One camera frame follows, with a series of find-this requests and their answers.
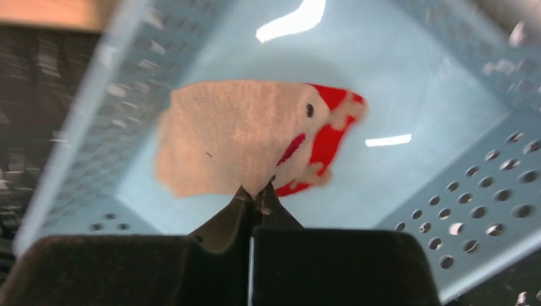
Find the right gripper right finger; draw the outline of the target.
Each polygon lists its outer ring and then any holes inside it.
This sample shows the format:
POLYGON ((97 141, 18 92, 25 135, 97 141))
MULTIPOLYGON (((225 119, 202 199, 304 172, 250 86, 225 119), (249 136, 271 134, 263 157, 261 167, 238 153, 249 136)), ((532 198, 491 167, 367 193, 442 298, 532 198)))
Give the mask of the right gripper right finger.
POLYGON ((272 182, 260 191, 253 201, 253 228, 303 228, 294 216, 282 206, 272 182))

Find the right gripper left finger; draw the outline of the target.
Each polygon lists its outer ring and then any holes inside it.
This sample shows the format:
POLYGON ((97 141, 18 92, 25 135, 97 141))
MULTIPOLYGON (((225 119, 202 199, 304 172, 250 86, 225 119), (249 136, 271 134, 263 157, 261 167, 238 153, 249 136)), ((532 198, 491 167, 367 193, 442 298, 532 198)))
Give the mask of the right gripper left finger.
POLYGON ((238 238, 241 242, 250 234, 253 199, 240 186, 229 204, 216 215, 188 234, 207 252, 226 253, 238 238))

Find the beige sock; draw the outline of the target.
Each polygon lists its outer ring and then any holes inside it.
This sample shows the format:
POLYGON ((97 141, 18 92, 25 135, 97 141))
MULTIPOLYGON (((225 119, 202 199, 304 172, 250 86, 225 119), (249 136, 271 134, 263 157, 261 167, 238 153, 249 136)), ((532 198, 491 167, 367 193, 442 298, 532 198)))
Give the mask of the beige sock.
POLYGON ((159 121, 158 181, 176 197, 279 196, 324 186, 349 128, 367 113, 349 89, 304 82, 204 81, 176 89, 159 121))

